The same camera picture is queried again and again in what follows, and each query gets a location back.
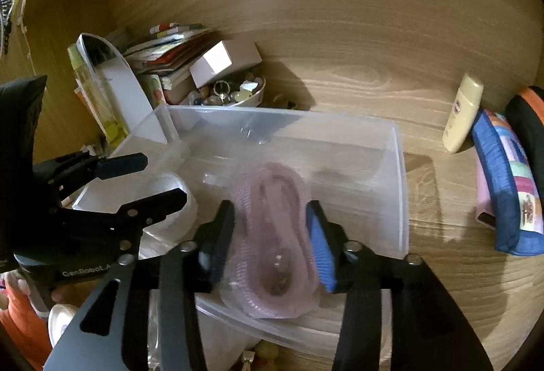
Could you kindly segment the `orange sleeve forearm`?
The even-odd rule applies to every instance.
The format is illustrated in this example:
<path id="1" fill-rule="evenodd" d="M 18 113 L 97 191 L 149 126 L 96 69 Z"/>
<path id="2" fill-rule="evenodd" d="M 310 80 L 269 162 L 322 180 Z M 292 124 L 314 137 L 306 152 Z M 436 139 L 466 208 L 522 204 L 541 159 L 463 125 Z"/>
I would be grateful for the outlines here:
<path id="1" fill-rule="evenodd" d="M 1 293 L 7 298 L 7 306 L 1 310 L 1 324 L 32 368 L 43 370 L 52 351 L 47 323 L 36 315 L 25 293 L 8 280 L 2 282 Z"/>

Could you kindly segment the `person's left hand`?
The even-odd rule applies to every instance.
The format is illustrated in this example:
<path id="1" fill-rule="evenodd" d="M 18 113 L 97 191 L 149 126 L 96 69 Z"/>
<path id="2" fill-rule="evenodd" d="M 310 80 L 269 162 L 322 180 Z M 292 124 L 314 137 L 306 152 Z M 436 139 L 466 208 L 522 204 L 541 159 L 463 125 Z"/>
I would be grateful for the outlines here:
<path id="1" fill-rule="evenodd" d="M 1 274 L 1 281 L 10 285 L 14 290 L 22 293 L 25 297 L 30 296 L 30 286 L 27 281 L 17 272 L 9 271 Z M 88 297 L 88 290 L 79 284 L 64 284 L 58 286 L 51 293 L 51 299 L 56 304 L 68 304 L 81 306 Z"/>

